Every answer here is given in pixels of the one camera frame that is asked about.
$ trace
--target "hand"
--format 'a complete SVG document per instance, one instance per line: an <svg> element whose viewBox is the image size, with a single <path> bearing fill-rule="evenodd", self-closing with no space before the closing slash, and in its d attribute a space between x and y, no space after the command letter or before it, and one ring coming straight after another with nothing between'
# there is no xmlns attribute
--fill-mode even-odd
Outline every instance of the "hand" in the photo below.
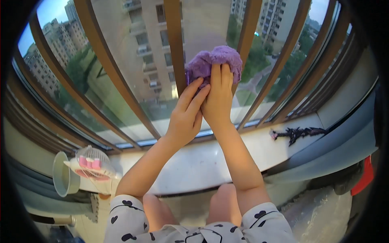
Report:
<svg viewBox="0 0 389 243"><path fill-rule="evenodd" d="M219 64L212 65L211 90L201 106L201 111L215 135L232 124L232 82L233 74L228 64L222 64L221 67Z"/></svg>
<svg viewBox="0 0 389 243"><path fill-rule="evenodd" d="M203 87L195 97L194 95L203 80L198 78L186 87L172 112L165 138L174 148L182 148L200 131L203 120L200 106L209 93L210 85Z"/></svg>

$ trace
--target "person's left hand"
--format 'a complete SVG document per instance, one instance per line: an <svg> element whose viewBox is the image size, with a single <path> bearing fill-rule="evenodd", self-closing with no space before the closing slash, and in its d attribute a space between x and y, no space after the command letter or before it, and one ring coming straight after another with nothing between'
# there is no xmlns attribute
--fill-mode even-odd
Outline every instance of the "person's left hand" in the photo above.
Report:
<svg viewBox="0 0 389 243"><path fill-rule="evenodd" d="M170 117L165 138L177 149L189 143L200 131L203 120L200 106L210 91L210 85L202 88L194 98L193 96L202 83L203 78L198 78L186 87Z"/></svg>

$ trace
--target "pajamas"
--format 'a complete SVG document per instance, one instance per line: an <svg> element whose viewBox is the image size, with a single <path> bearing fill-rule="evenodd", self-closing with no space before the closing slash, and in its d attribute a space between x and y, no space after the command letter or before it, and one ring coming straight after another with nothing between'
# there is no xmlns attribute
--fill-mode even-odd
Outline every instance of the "pajamas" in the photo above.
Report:
<svg viewBox="0 0 389 243"><path fill-rule="evenodd" d="M273 203L262 203L242 217L241 227L229 222L216 222L205 227L165 225L155 232L142 203L133 196L119 195L111 201L111 212L104 242L169 242L169 243L289 243L296 242L284 216Z"/></svg>

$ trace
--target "purple cloth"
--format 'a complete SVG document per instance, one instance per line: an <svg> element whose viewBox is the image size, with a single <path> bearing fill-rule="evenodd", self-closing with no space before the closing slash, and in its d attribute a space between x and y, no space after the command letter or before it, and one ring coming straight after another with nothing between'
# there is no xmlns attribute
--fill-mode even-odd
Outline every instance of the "purple cloth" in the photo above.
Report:
<svg viewBox="0 0 389 243"><path fill-rule="evenodd" d="M186 84L199 77L204 78L200 89L210 83L212 64L228 63L231 72L234 74L234 84L239 83L242 76L242 60L239 53L226 45L215 47L211 52L200 51L189 63L185 69Z"/></svg>

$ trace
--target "person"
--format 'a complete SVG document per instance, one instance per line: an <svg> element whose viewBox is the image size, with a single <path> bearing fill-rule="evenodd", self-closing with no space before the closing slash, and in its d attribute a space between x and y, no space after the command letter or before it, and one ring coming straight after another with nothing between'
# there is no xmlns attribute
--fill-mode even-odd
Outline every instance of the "person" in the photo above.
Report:
<svg viewBox="0 0 389 243"><path fill-rule="evenodd" d="M124 175L111 201L105 242L295 242L291 228L266 192L261 172L231 123L233 74L212 65L210 84L198 78L182 93L161 137ZM146 194L166 162L200 131L202 117L219 142L233 184L210 201L205 227L180 226L169 207Z"/></svg>

